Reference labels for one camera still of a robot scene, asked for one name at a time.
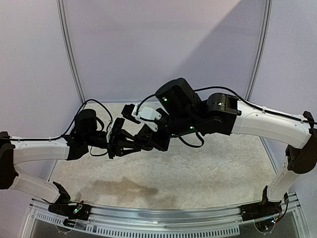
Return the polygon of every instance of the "metal frame bar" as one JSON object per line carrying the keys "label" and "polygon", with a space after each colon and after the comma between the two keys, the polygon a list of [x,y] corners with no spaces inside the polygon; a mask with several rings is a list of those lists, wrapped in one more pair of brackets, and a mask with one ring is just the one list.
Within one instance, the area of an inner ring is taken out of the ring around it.
{"label": "metal frame bar", "polygon": [[307,222],[306,222],[303,210],[300,209],[300,210],[293,211],[293,216],[294,216],[299,237],[310,238],[311,235],[309,234],[309,230],[308,230],[308,226],[307,226]]}
{"label": "metal frame bar", "polygon": [[[300,214],[301,208],[296,194],[289,194],[289,199],[288,212]],[[150,235],[157,238],[169,238],[175,235],[175,237],[181,238],[185,237],[185,234],[196,234],[195,237],[197,238],[227,237],[228,234],[208,236],[208,233],[236,228],[235,234],[238,235],[239,225],[252,223],[253,221],[242,221],[240,205],[184,210],[153,210],[92,205],[89,220],[87,222],[77,221],[78,227],[83,229],[75,228],[74,230],[107,237],[124,237],[122,236],[124,232],[134,235],[140,234],[141,236],[144,234],[145,238],[150,237]],[[32,199],[30,208],[31,211],[23,238],[30,237],[35,219],[64,227],[61,223],[65,217],[48,212],[47,203]],[[299,234],[301,237],[308,237],[304,227],[301,226],[303,224],[302,217],[297,216],[296,219],[298,219],[297,222],[300,226],[297,227]]]}
{"label": "metal frame bar", "polygon": [[80,82],[78,70],[76,67],[76,62],[74,58],[73,49],[70,42],[70,37],[68,34],[68,27],[67,27],[67,21],[66,21],[66,14],[65,14],[65,6],[63,0],[56,0],[57,1],[57,10],[59,14],[59,21],[61,26],[61,31],[64,39],[65,49],[68,57],[68,62],[70,66],[70,70],[74,79],[75,87],[78,93],[78,97],[81,103],[84,103],[86,101],[84,90],[82,87],[82,84]]}
{"label": "metal frame bar", "polygon": [[251,94],[252,94],[252,91],[253,91],[253,88],[255,85],[255,81],[256,81],[258,72],[259,72],[261,58],[263,55],[264,45],[265,45],[265,40],[266,40],[266,35],[267,35],[267,30],[268,30],[268,23],[269,23],[269,17],[270,17],[270,13],[271,13],[271,7],[272,7],[272,0],[266,0],[256,60],[255,60],[255,63],[253,65],[252,76],[251,76],[250,83],[249,83],[249,86],[247,88],[247,92],[245,95],[245,99],[247,101],[249,101],[251,98]]}
{"label": "metal frame bar", "polygon": [[260,137],[260,140],[261,140],[261,142],[263,144],[263,147],[264,147],[264,149],[265,149],[265,151],[266,151],[266,153],[268,155],[269,160],[271,161],[271,164],[272,164],[272,167],[274,169],[274,172],[277,174],[278,169],[277,169],[276,163],[275,163],[275,161],[273,159],[273,155],[272,155],[271,149],[269,148],[265,138]]}

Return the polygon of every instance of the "white carpet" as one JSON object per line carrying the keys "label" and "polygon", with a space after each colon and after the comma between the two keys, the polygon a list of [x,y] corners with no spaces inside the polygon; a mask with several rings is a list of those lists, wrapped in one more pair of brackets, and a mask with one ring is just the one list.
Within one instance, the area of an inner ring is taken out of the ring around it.
{"label": "white carpet", "polygon": [[[124,104],[105,106],[121,117]],[[95,109],[107,125],[109,117],[101,106],[86,108]],[[126,120],[123,128],[134,135],[141,126]],[[184,139],[200,144],[195,135]],[[260,139],[220,134],[204,139],[199,149],[172,139],[167,152],[142,151],[114,160],[87,154],[76,161],[58,161],[50,181],[61,183],[73,200],[120,207],[207,208],[260,200],[275,175]],[[93,149],[94,154],[103,152]]]}

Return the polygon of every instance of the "white wall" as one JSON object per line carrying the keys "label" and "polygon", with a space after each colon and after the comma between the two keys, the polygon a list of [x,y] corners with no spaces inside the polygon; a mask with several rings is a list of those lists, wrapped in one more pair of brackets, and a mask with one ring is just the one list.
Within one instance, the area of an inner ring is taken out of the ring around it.
{"label": "white wall", "polygon": [[[80,103],[61,34],[56,1],[0,2],[0,131],[56,136]],[[47,178],[52,162],[23,168]],[[0,190],[0,237],[17,238],[31,196]]]}
{"label": "white wall", "polygon": [[[251,101],[281,111],[310,111],[317,120],[317,1],[273,1],[264,54]],[[281,165],[286,145],[268,140]],[[317,237],[317,168],[293,186]]]}
{"label": "white wall", "polygon": [[85,96],[141,100],[179,77],[193,88],[223,85],[244,96],[264,6],[265,0],[65,1]]}

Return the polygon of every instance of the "gray wall panel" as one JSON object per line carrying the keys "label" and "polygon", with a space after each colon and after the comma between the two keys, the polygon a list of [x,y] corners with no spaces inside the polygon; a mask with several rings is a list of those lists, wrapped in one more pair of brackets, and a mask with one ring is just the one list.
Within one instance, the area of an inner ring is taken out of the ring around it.
{"label": "gray wall panel", "polygon": [[67,0],[85,95],[141,100],[185,77],[194,88],[224,85],[244,96],[264,7],[264,0]]}
{"label": "gray wall panel", "polygon": [[[1,1],[0,35],[0,131],[21,137],[60,135],[80,103],[56,2]],[[21,167],[47,179],[53,162]],[[0,190],[0,237],[20,237],[30,199]]]}

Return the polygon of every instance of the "black bracket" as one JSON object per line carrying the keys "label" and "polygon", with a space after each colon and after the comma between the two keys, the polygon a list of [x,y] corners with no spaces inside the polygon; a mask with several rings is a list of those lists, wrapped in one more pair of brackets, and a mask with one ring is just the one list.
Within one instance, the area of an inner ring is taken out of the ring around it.
{"label": "black bracket", "polygon": [[53,184],[58,188],[60,196],[55,203],[49,205],[49,212],[66,216],[70,220],[79,219],[87,221],[92,206],[84,204],[83,201],[80,203],[71,202],[70,196],[65,188],[57,182],[53,182]]}
{"label": "black bracket", "polygon": [[302,149],[290,145],[286,148],[288,158],[287,169],[297,174],[305,174],[313,170],[317,163],[317,129],[314,128],[314,119],[311,113],[304,112],[304,117],[309,122],[311,137]]}
{"label": "black bracket", "polygon": [[13,165],[13,149],[8,132],[0,132],[0,189],[8,189],[19,174]]}
{"label": "black bracket", "polygon": [[122,129],[123,124],[123,118],[117,118],[113,123],[107,147],[110,159],[141,151],[141,147],[134,143],[134,136]]}
{"label": "black bracket", "polygon": [[273,218],[268,218],[263,221],[254,222],[256,229],[262,233],[270,233],[273,231],[275,221]]}
{"label": "black bracket", "polygon": [[69,220],[79,219],[87,221],[90,215],[92,206],[84,204],[83,201],[80,203],[74,202],[75,205],[68,204],[51,204],[49,206],[49,212],[59,214],[68,217]]}
{"label": "black bracket", "polygon": [[130,105],[124,105],[121,114],[123,115],[124,118],[136,123],[136,124],[140,124],[141,122],[136,120],[133,116],[132,116],[132,112],[134,109],[135,105],[134,104],[130,104]]}
{"label": "black bracket", "polygon": [[271,216],[282,211],[281,201],[269,202],[267,198],[267,186],[262,194],[262,201],[240,206],[243,221],[249,221],[265,216]]}

